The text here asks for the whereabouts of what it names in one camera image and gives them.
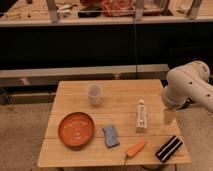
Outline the translucent yellowish gripper finger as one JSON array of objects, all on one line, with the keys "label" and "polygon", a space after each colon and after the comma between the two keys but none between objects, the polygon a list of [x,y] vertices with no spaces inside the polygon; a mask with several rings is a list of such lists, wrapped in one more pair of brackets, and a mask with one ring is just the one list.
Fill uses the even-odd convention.
[{"label": "translucent yellowish gripper finger", "polygon": [[176,118],[176,111],[174,109],[165,109],[164,110],[164,124],[168,125],[173,122]]}]

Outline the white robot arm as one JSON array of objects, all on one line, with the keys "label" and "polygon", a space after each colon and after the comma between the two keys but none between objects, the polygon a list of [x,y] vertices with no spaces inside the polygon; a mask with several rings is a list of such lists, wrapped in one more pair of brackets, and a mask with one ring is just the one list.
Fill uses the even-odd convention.
[{"label": "white robot arm", "polygon": [[210,69],[202,61],[193,61],[171,69],[163,88],[164,123],[171,124],[187,99],[191,99],[213,114],[213,86],[209,84]]}]

